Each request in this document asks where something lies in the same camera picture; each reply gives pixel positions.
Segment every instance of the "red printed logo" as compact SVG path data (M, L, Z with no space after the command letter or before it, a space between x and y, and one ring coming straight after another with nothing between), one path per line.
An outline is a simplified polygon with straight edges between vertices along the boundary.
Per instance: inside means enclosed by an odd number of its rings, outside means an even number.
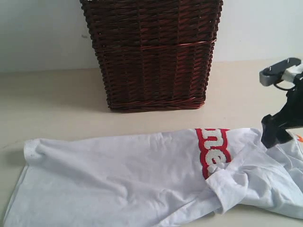
M231 155L227 150L227 131L228 129L196 129L205 179L209 177L207 168L210 165L231 162Z

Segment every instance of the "wicker basket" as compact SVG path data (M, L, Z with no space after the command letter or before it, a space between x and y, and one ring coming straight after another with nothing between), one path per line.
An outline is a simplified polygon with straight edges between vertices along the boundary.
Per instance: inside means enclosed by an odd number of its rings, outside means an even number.
M222 0L80 2L110 109L197 109L204 103Z

